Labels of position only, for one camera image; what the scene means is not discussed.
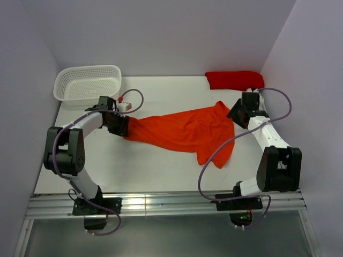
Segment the orange t-shirt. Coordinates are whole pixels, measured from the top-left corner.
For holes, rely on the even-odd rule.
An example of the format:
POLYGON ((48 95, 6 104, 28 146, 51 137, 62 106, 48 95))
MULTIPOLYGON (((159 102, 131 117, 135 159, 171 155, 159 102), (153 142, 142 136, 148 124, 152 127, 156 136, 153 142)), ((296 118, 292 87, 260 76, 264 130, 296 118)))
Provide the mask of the orange t-shirt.
POLYGON ((199 165, 235 136, 229 108, 222 101, 206 108, 142 119, 131 117, 125 140, 148 143, 176 152, 196 153, 199 165))

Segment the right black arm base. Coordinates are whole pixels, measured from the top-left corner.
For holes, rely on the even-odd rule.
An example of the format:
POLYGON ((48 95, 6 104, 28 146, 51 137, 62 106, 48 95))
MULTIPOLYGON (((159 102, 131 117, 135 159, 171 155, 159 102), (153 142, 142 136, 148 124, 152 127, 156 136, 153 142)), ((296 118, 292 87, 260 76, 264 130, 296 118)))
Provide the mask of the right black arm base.
MULTIPOLYGON (((233 193, 216 194, 216 199, 233 198, 236 197, 233 193)), ((230 221, 235 226, 246 227, 252 224, 253 210, 261 210, 263 204, 258 197, 244 198, 230 201, 211 201, 216 205, 217 211, 228 211, 230 221)))

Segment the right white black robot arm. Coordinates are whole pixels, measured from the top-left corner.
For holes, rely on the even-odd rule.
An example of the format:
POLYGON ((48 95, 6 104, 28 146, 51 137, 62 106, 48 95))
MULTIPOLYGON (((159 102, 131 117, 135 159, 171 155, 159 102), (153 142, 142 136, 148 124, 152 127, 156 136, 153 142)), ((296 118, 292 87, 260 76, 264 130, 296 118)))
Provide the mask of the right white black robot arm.
POLYGON ((263 151, 257 174, 234 186, 232 203, 239 209, 250 203, 250 195, 296 191, 300 184, 302 152, 279 135, 272 124, 276 120, 269 117, 263 105, 260 93, 243 92, 227 115, 250 131, 263 151))

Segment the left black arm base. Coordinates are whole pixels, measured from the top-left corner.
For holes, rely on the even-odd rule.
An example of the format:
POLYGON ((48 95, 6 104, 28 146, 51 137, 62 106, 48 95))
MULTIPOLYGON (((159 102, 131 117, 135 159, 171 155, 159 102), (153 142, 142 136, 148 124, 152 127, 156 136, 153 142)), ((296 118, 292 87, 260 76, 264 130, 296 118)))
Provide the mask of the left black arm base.
MULTIPOLYGON (((122 198, 103 198, 100 201, 100 206, 120 214, 122 198)), ((76 198, 74 201, 72 215, 82 216, 84 218, 83 224, 86 230, 96 232, 103 230, 107 224, 109 214, 109 211, 95 207, 87 203, 84 199, 76 198)))

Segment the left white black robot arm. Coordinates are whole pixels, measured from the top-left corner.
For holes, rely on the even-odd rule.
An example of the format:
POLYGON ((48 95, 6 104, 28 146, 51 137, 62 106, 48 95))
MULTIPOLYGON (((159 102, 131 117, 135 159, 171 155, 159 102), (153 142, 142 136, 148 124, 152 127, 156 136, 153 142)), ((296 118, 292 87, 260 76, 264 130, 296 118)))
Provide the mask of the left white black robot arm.
POLYGON ((98 104, 85 110, 85 114, 64 127, 53 126, 47 131, 43 165, 47 170, 67 180, 85 201, 92 214, 100 213, 105 206, 100 186, 85 169, 84 139, 94 130, 106 127, 108 132, 127 137, 129 117, 123 115, 116 100, 101 96, 98 104))

